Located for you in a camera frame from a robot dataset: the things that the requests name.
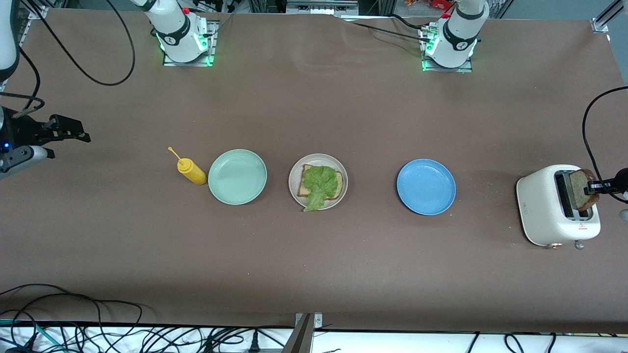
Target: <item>metal bracket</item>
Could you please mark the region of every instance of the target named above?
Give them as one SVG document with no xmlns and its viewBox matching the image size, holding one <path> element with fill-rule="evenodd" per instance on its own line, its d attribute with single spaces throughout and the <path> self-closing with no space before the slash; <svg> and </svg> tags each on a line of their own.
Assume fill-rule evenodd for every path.
<svg viewBox="0 0 628 353">
<path fill-rule="evenodd" d="M 606 33 L 609 31 L 609 27 L 606 24 L 602 27 L 598 27 L 598 22 L 595 17 L 591 19 L 591 28 L 593 29 L 593 32 L 596 33 Z"/>
<path fill-rule="evenodd" d="M 299 320 L 304 316 L 304 313 L 297 313 L 295 315 L 295 326 L 299 324 Z M 320 329 L 323 327 L 323 313 L 314 313 L 314 328 Z"/>
<path fill-rule="evenodd" d="M 48 7 L 47 6 L 39 6 L 39 11 L 41 13 L 41 17 L 46 18 L 48 15 Z M 28 11 L 28 19 L 41 19 L 37 13 L 32 13 Z"/>
</svg>

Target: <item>black cable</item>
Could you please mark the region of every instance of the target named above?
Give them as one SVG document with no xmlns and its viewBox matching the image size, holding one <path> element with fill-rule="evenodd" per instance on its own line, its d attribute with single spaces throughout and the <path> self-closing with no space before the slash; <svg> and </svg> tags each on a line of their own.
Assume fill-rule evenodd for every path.
<svg viewBox="0 0 628 353">
<path fill-rule="evenodd" d="M 251 346 L 249 347 L 249 353 L 257 353 L 261 350 L 259 348 L 258 333 L 259 333 L 258 330 L 253 331 L 253 338 L 251 339 Z"/>
<path fill-rule="evenodd" d="M 130 333 L 131 333 L 131 331 L 133 331 L 133 330 L 135 329 L 135 327 L 137 326 L 137 324 L 138 324 L 138 323 L 139 323 L 139 321 L 141 320 L 141 317 L 142 317 L 142 314 L 143 314 L 143 309 L 142 309 L 141 305 L 136 304 L 136 303 L 132 303 L 132 302 L 130 302 L 130 301 L 124 301 L 124 300 L 98 300 L 98 299 L 91 298 L 91 297 L 89 297 L 89 296 L 87 296 L 87 295 L 82 295 L 82 294 L 72 293 L 72 292 L 70 292 L 70 291 L 68 291 L 68 290 L 66 290 L 66 289 L 64 289 L 64 288 L 59 287 L 59 286 L 55 286 L 55 285 L 48 285 L 48 284 L 44 284 L 44 283 L 29 283 L 29 284 L 27 284 L 27 285 L 17 286 L 17 287 L 11 288 L 10 290 L 6 290 L 6 291 L 4 291 L 4 292 L 0 293 L 0 296 L 5 295 L 5 294 L 7 294 L 7 293 L 10 293 L 10 292 L 12 292 L 12 291 L 16 291 L 16 290 L 20 290 L 20 289 L 22 289 L 22 288 L 29 287 L 29 286 L 43 286 L 43 287 L 48 287 L 48 288 L 54 288 L 54 289 L 56 289 L 56 290 L 60 291 L 61 293 L 52 293 L 52 294 L 43 295 L 43 296 L 40 296 L 40 297 L 38 297 L 38 298 L 35 298 L 34 300 L 31 300 L 31 301 L 30 301 L 30 302 L 28 302 L 26 305 L 24 305 L 24 306 L 22 307 L 22 309 L 20 309 L 20 311 L 21 311 L 21 312 L 26 312 L 26 309 L 27 309 L 28 307 L 30 307 L 31 305 L 35 304 L 36 302 L 38 302 L 38 301 L 40 301 L 40 300 L 43 300 L 43 299 L 45 299 L 45 298 L 54 297 L 54 296 L 71 296 L 71 297 L 74 297 L 74 298 L 78 298 L 78 299 L 82 299 L 82 300 L 87 300 L 87 301 L 90 301 L 91 303 L 93 303 L 93 304 L 94 304 L 94 306 L 96 307 L 97 314 L 98 314 L 98 324 L 99 324 L 100 332 L 101 332 L 101 333 L 102 333 L 102 335 L 103 335 L 103 339 L 104 339 L 104 340 L 105 340 L 105 341 L 109 344 L 109 346 L 110 346 L 109 348 L 107 348 L 107 349 L 104 351 L 104 353 L 109 352 L 109 350 L 110 350 L 110 349 L 113 349 L 113 350 L 114 350 L 114 351 L 116 351 L 117 353 L 122 353 L 122 352 L 120 352 L 117 348 L 115 348 L 115 345 L 116 345 L 118 342 L 120 342 L 120 341 L 121 341 L 121 340 L 122 340 L 122 339 L 123 339 L 126 335 L 130 334 Z M 138 318 L 137 318 L 137 320 L 133 323 L 133 325 L 131 326 L 131 328 L 129 329 L 129 331 L 128 331 L 125 335 L 123 335 L 122 337 L 118 338 L 118 339 L 117 339 L 115 342 L 113 342 L 113 343 L 107 339 L 107 335 L 106 335 L 106 333 L 104 332 L 104 329 L 103 329 L 103 326 L 102 326 L 102 314 L 101 314 L 101 310 L 100 310 L 100 306 L 99 306 L 99 304 L 105 304 L 105 303 L 120 303 L 120 304 L 124 304 L 124 305 L 130 305 L 130 306 L 136 307 L 136 308 L 139 310 Z"/>
<path fill-rule="evenodd" d="M 35 340 L 37 339 L 37 332 L 28 339 L 28 342 L 24 345 L 24 347 L 28 350 L 33 350 L 33 346 L 35 345 Z"/>
<path fill-rule="evenodd" d="M 161 329 L 157 330 L 156 332 L 153 332 L 153 330 L 151 329 L 149 334 L 152 334 L 152 336 L 150 336 L 149 334 L 146 334 L 146 336 L 144 336 L 144 338 L 142 339 L 142 346 L 139 348 L 139 353 L 144 353 L 144 350 L 150 350 L 150 347 L 152 347 L 153 345 L 150 345 L 148 348 L 146 347 L 151 340 L 157 336 L 159 337 L 157 339 L 157 341 L 159 341 L 160 339 L 163 339 L 163 335 L 160 335 L 160 332 L 165 331 L 167 328 L 166 327 L 162 327 Z"/>
<path fill-rule="evenodd" d="M 126 32 L 126 36 L 129 38 L 129 44 L 131 45 L 131 55 L 132 55 L 132 62 L 131 62 L 131 68 L 129 69 L 129 72 L 126 74 L 126 76 L 121 79 L 120 81 L 117 82 L 112 82 L 112 83 L 108 83 L 108 82 L 103 82 L 100 80 L 97 80 L 95 78 L 93 78 L 93 76 L 91 76 L 89 73 L 87 73 L 80 65 L 79 63 L 76 61 L 76 59 L 74 59 L 74 57 L 72 56 L 72 54 L 70 54 L 70 52 L 68 52 L 68 50 L 65 48 L 65 45 L 63 45 L 63 43 L 61 42 L 61 40 L 59 40 L 59 37 L 57 37 L 57 34 L 52 30 L 52 28 L 50 27 L 50 25 L 48 24 L 48 21 L 46 21 L 46 19 L 42 16 L 40 10 L 37 8 L 37 6 L 35 6 L 33 0 L 27 0 L 33 7 L 34 7 L 34 11 L 35 13 L 40 17 L 41 22 L 44 24 L 44 26 L 46 26 L 46 29 L 48 29 L 48 31 L 50 32 L 50 34 L 52 35 L 52 37 L 55 39 L 55 41 L 57 41 L 57 43 L 59 44 L 59 46 L 61 47 L 61 49 L 63 50 L 63 52 L 65 52 L 65 54 L 68 56 L 68 58 L 70 59 L 70 61 L 72 61 L 72 63 L 74 64 L 74 66 L 77 67 L 77 69 L 79 71 L 81 71 L 81 73 L 83 73 L 88 79 L 90 79 L 91 81 L 100 84 L 100 85 L 104 85 L 104 86 L 117 86 L 123 82 L 125 82 L 133 73 L 133 70 L 135 69 L 135 46 L 133 45 L 133 39 L 131 38 L 131 34 L 129 33 L 129 28 L 126 26 L 126 22 L 124 22 L 124 20 L 122 19 L 122 16 L 120 15 L 120 13 L 118 12 L 118 10 L 116 9 L 115 6 L 113 6 L 113 4 L 111 3 L 110 0 L 105 0 L 107 2 L 107 4 L 109 4 L 109 6 L 111 7 L 111 9 L 116 13 L 116 16 L 118 17 L 118 19 L 120 20 L 120 23 L 122 23 L 122 27 L 124 27 L 124 31 Z"/>
<path fill-rule="evenodd" d="M 506 14 L 506 12 L 508 12 L 508 10 L 510 9 L 510 7 L 512 6 L 512 3 L 514 3 L 514 0 L 511 0 L 508 5 L 506 5 L 506 8 L 502 11 L 502 13 L 499 15 L 499 18 L 504 18 L 504 15 Z"/>
<path fill-rule="evenodd" d="M 278 339 L 270 336 L 269 334 L 267 334 L 266 332 L 262 331 L 262 330 L 256 330 L 257 332 L 259 332 L 260 334 L 266 336 L 267 338 L 269 338 L 270 340 L 272 340 L 273 342 L 277 343 L 278 345 L 280 345 L 281 347 L 285 347 L 286 345 L 281 343 Z"/>
<path fill-rule="evenodd" d="M 240 335 L 243 334 L 244 332 L 248 332 L 254 329 L 244 329 L 238 333 L 234 333 L 234 334 L 230 334 L 231 332 L 236 332 L 239 329 L 230 329 L 228 332 L 226 333 L 222 333 L 223 331 L 220 331 L 220 334 L 213 339 L 213 341 L 215 342 L 215 344 L 212 346 L 212 349 L 216 349 L 218 348 L 218 350 L 220 350 L 220 345 L 222 344 L 240 344 L 242 342 L 244 342 L 244 338 Z M 228 342 L 231 339 L 240 339 L 240 341 L 237 342 Z"/>
<path fill-rule="evenodd" d="M 371 5 L 371 8 L 366 11 L 366 13 L 364 14 L 364 16 L 368 16 L 369 13 L 371 13 L 371 11 L 373 11 L 373 9 L 375 8 L 375 5 L 377 5 L 379 3 L 379 0 L 375 0 L 375 2 L 373 3 L 373 5 Z"/>
<path fill-rule="evenodd" d="M 406 21 L 406 20 L 405 20 L 403 17 L 401 17 L 400 15 L 398 15 L 398 14 L 394 14 L 394 13 L 387 14 L 387 15 L 386 15 L 386 17 L 394 17 L 394 18 L 396 18 L 396 19 L 400 20 L 400 21 L 401 21 L 403 24 L 405 24 L 406 26 L 408 26 L 408 27 L 410 27 L 410 28 L 414 28 L 414 29 L 416 29 L 416 30 L 420 30 L 420 29 L 421 29 L 421 27 L 425 26 L 426 24 L 429 24 L 429 23 L 426 23 L 426 24 L 419 24 L 419 25 L 412 24 L 412 23 L 410 23 L 410 22 Z"/>
<path fill-rule="evenodd" d="M 35 10 L 33 10 L 33 9 L 31 8 L 31 6 L 25 2 L 25 0 L 19 0 L 19 1 L 22 3 L 22 5 L 24 5 L 24 7 L 25 7 L 25 8 L 26 8 L 26 9 L 27 9 L 27 10 L 28 10 L 31 14 L 35 15 Z"/>
<path fill-rule="evenodd" d="M 3 311 L 3 312 L 1 312 L 1 313 L 0 313 L 0 316 L 5 315 L 5 314 L 7 314 L 7 313 L 12 313 L 12 312 L 15 312 L 15 313 L 16 313 L 16 314 L 15 314 L 15 317 L 14 317 L 14 318 L 12 319 L 12 321 L 11 321 L 11 328 L 10 328 L 10 330 L 11 330 L 11 331 L 10 331 L 10 332 L 11 332 L 11 340 L 12 340 L 12 341 L 9 341 L 9 340 L 6 340 L 6 339 L 3 339 L 2 337 L 0 337 L 0 339 L 1 339 L 2 341 L 5 341 L 5 342 L 8 342 L 8 343 L 10 343 L 10 344 L 15 345 L 16 347 L 19 347 L 20 349 L 25 350 L 26 352 L 31 352 L 31 351 L 30 351 L 29 349 L 27 349 L 25 346 L 23 346 L 23 345 L 21 345 L 21 344 L 17 343 L 17 341 L 16 341 L 16 339 L 15 339 L 15 333 L 13 332 L 13 329 L 14 329 L 14 326 L 15 326 L 15 321 L 17 321 L 17 319 L 18 319 L 18 317 L 20 316 L 20 314 L 24 314 L 24 315 L 26 315 L 26 316 L 27 316 L 27 317 L 31 320 L 31 323 L 33 323 L 33 334 L 31 335 L 31 337 L 32 337 L 32 336 L 35 336 L 35 335 L 37 334 L 37 328 L 35 327 L 35 323 L 36 323 L 35 318 L 33 318 L 33 316 L 32 316 L 32 315 L 30 315 L 29 313 L 27 313 L 27 312 L 25 312 L 25 311 L 23 311 L 23 310 L 19 310 L 19 309 L 9 309 L 9 310 L 5 310 L 5 311 Z"/>
<path fill-rule="evenodd" d="M 480 337 L 480 332 L 479 331 L 477 331 L 475 333 L 475 336 L 471 340 L 471 344 L 469 345 L 469 348 L 467 348 L 467 353 L 471 353 L 471 350 L 473 350 L 473 346 L 475 345 L 475 341 L 477 341 L 478 337 Z"/>
<path fill-rule="evenodd" d="M 554 348 L 554 343 L 556 343 L 556 333 L 552 332 L 550 335 L 551 335 L 551 342 L 549 343 L 547 353 L 551 353 L 551 349 Z"/>
<path fill-rule="evenodd" d="M 370 29 L 372 29 L 372 30 L 376 30 L 376 31 L 381 31 L 381 32 L 390 33 L 390 34 L 392 34 L 392 35 L 396 35 L 396 36 L 402 36 L 402 37 L 406 37 L 406 38 L 416 39 L 416 40 L 418 40 L 418 41 L 429 41 L 429 39 L 427 39 L 427 38 L 419 38 L 419 37 L 417 37 L 417 36 L 405 35 L 405 34 L 403 34 L 403 33 L 398 33 L 398 32 L 393 32 L 393 31 L 385 30 L 384 28 L 378 28 L 378 27 L 369 26 L 368 24 L 363 24 L 363 23 L 355 23 L 355 22 L 352 22 L 352 23 L 353 23 L 353 24 L 355 24 L 355 25 L 357 25 L 357 26 L 370 28 Z"/>
<path fill-rule="evenodd" d="M 20 54 L 22 54 L 22 56 L 24 57 L 26 62 L 28 62 L 28 65 L 30 65 L 30 67 L 33 69 L 33 73 L 35 74 L 35 88 L 33 89 L 33 93 L 31 95 L 33 97 L 37 97 L 37 92 L 39 92 L 39 88 L 40 88 L 40 85 L 41 85 L 41 77 L 39 75 L 39 70 L 37 70 L 37 67 L 35 66 L 35 64 L 31 60 L 31 58 L 29 58 L 28 55 L 24 52 L 22 47 L 19 48 L 19 52 L 20 52 Z M 23 109 L 24 110 L 28 109 L 31 106 L 32 103 L 33 103 L 33 99 L 29 99 L 28 103 L 26 103 L 26 105 L 24 106 Z"/>
<path fill-rule="evenodd" d="M 519 347 L 519 352 L 515 352 L 514 349 L 511 348 L 510 344 L 508 343 L 508 337 L 512 337 L 514 339 L 515 343 Z M 506 348 L 508 348 L 508 350 L 511 351 L 512 353 L 524 353 L 523 347 L 521 347 L 519 340 L 513 334 L 504 335 L 504 344 L 506 344 Z"/>
<path fill-rule="evenodd" d="M 35 102 L 39 103 L 38 106 L 35 106 L 34 108 L 32 108 L 31 112 L 34 111 L 38 111 L 40 110 L 44 105 L 46 105 L 46 102 L 43 101 L 43 99 L 41 98 L 37 98 L 34 97 L 32 95 L 25 95 L 25 94 L 15 94 L 15 93 L 8 93 L 8 92 L 0 92 L 0 95 L 3 95 L 5 97 L 11 97 L 11 98 L 22 98 L 22 99 L 28 99 L 29 102 L 31 102 L 32 100 L 34 100 Z"/>
<path fill-rule="evenodd" d="M 607 94 L 611 94 L 613 92 L 617 92 L 620 90 L 626 90 L 628 89 L 628 86 L 623 86 L 623 87 L 618 87 L 618 88 L 614 88 L 614 89 L 609 89 L 608 91 L 598 95 L 596 98 L 594 98 L 591 103 L 589 103 L 589 105 L 587 106 L 587 110 L 585 111 L 585 115 L 582 117 L 582 139 L 585 143 L 585 147 L 587 148 L 587 153 L 589 155 L 589 158 L 591 158 L 591 164 L 593 165 L 593 169 L 595 170 L 595 175 L 597 176 L 598 180 L 600 180 L 600 183 L 602 184 L 602 188 L 604 189 L 604 191 L 609 194 L 612 198 L 616 199 L 619 202 L 623 202 L 624 204 L 628 204 L 628 200 L 622 200 L 621 198 L 615 196 L 615 194 L 611 193 L 609 188 L 607 188 L 606 184 L 603 182 L 604 179 L 602 179 L 602 176 L 600 174 L 600 170 L 597 167 L 597 162 L 595 161 L 595 157 L 593 157 L 593 153 L 591 152 L 591 147 L 589 147 L 588 145 L 588 140 L 587 140 L 587 117 L 588 117 L 588 113 L 591 110 L 591 107 L 593 107 L 593 105 L 595 104 L 595 102 L 597 102 L 600 98 L 602 98 L 603 96 L 607 95 Z"/>
<path fill-rule="evenodd" d="M 146 348 L 146 352 L 150 352 L 150 351 L 151 351 L 151 348 L 153 348 L 153 346 L 154 346 L 155 344 L 157 344 L 157 342 L 159 342 L 159 341 L 161 341 L 161 340 L 165 340 L 166 342 L 168 342 L 168 340 L 166 340 L 166 335 L 168 335 L 168 334 L 170 334 L 170 333 L 172 333 L 172 332 L 176 331 L 176 330 L 177 330 L 177 328 L 176 328 L 176 327 L 175 327 L 175 328 L 172 328 L 172 329 L 170 329 L 169 331 L 167 331 L 167 332 L 165 332 L 165 333 L 163 333 L 163 334 L 161 334 L 161 335 L 160 335 L 160 332 L 161 332 L 161 331 L 164 331 L 164 330 L 166 330 L 166 329 L 161 329 L 161 330 L 159 330 L 159 331 L 157 331 L 157 332 L 155 332 L 155 333 L 153 334 L 153 336 L 157 336 L 157 337 L 159 337 L 159 338 L 158 338 L 158 339 L 156 339 L 156 340 L 155 340 L 155 341 L 154 341 L 151 345 L 149 345 L 149 346 Z M 144 346 L 145 346 L 146 344 L 148 344 L 148 342 L 150 342 L 150 341 L 151 341 L 151 339 L 153 339 L 153 338 L 151 337 L 150 339 L 148 339 L 148 341 L 146 341 L 146 343 L 145 343 L 145 344 L 143 344 L 143 345 L 142 345 L 142 348 L 141 348 L 140 352 L 144 352 Z"/>
<path fill-rule="evenodd" d="M 329 326 L 331 326 L 331 325 L 333 325 L 333 324 L 332 324 L 332 323 L 326 323 L 325 325 L 322 325 L 322 326 L 321 326 L 321 327 L 319 327 L 318 329 L 314 329 L 314 331 L 317 331 L 317 330 L 323 330 L 325 327 L 329 327 Z M 322 334 L 320 334 L 320 335 L 314 335 L 314 337 L 320 337 L 320 336 L 322 336 L 322 335 L 324 335 L 324 334 L 328 334 L 328 333 L 330 333 L 330 332 L 331 332 L 331 330 L 324 330 Z"/>
<path fill-rule="evenodd" d="M 198 334 L 199 334 L 199 336 L 200 336 L 200 338 L 201 338 L 200 340 L 196 340 L 196 341 L 192 341 L 192 342 L 184 342 L 184 343 L 180 343 L 180 344 L 177 344 L 177 343 L 176 343 L 178 339 L 183 338 L 183 336 L 185 336 L 185 335 L 187 335 L 187 334 L 189 334 L 190 332 L 195 331 L 195 330 L 197 330 L 197 331 L 198 331 Z M 162 352 L 162 353 L 163 353 L 163 352 L 165 352 L 165 350 L 166 350 L 166 349 L 168 349 L 169 347 L 174 347 L 174 348 L 176 348 L 176 349 L 177 349 L 177 351 L 179 351 L 179 347 L 184 347 L 184 346 L 186 346 L 186 345 L 192 345 L 192 344 L 198 344 L 198 343 L 201 343 L 201 342 L 203 342 L 203 332 L 202 332 L 202 331 L 201 331 L 198 327 L 196 327 L 196 328 L 194 328 L 194 329 L 187 330 L 187 331 L 185 331 L 184 333 L 182 333 L 182 334 L 180 334 L 179 336 L 177 336 L 176 338 L 174 338 L 173 340 L 170 340 L 170 341 L 169 341 L 169 343 L 168 343 L 168 345 L 164 346 L 163 348 L 161 348 L 161 349 L 160 349 L 160 350 L 158 350 L 157 352 Z"/>
</svg>

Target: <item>mint green plate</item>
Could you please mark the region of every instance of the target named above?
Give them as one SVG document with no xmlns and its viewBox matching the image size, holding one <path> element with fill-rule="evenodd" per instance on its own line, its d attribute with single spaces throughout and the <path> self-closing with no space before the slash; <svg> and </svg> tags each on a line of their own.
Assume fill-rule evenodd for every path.
<svg viewBox="0 0 628 353">
<path fill-rule="evenodd" d="M 227 205 L 253 201 L 266 185 L 266 165 L 247 149 L 232 149 L 218 157 L 209 169 L 209 190 Z"/>
</svg>

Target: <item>white plate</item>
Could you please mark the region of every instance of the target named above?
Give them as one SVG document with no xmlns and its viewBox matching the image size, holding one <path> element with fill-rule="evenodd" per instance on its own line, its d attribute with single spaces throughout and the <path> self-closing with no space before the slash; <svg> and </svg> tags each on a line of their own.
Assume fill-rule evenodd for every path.
<svg viewBox="0 0 628 353">
<path fill-rule="evenodd" d="M 290 193 L 292 197 L 303 207 L 308 205 L 307 197 L 299 197 L 299 186 L 301 185 L 301 176 L 303 175 L 303 166 L 309 164 L 313 166 L 329 166 L 334 170 L 337 170 L 342 175 L 343 183 L 342 183 L 342 191 L 340 192 L 340 196 L 335 200 L 326 200 L 323 207 L 320 210 L 331 209 L 336 206 L 337 203 L 345 197 L 345 193 L 347 193 L 347 187 L 349 185 L 349 178 L 347 177 L 347 170 L 342 165 L 342 163 L 336 158 L 324 155 L 322 153 L 315 153 L 313 155 L 305 156 L 301 158 L 296 164 L 292 167 L 290 171 L 290 176 L 288 177 L 288 187 L 290 188 Z"/>
</svg>

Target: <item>blue plate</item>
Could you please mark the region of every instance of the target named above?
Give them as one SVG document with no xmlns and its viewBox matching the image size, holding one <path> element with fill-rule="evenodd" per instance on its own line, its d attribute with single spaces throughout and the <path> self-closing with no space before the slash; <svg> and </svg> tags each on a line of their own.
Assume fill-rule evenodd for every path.
<svg viewBox="0 0 628 353">
<path fill-rule="evenodd" d="M 209 190 L 227 205 L 253 201 L 266 185 L 266 165 L 255 152 L 232 149 L 218 157 L 209 169 Z"/>
<path fill-rule="evenodd" d="M 397 176 L 397 193 L 412 211 L 437 215 L 456 198 L 456 183 L 444 165 L 433 160 L 413 160 Z"/>
</svg>

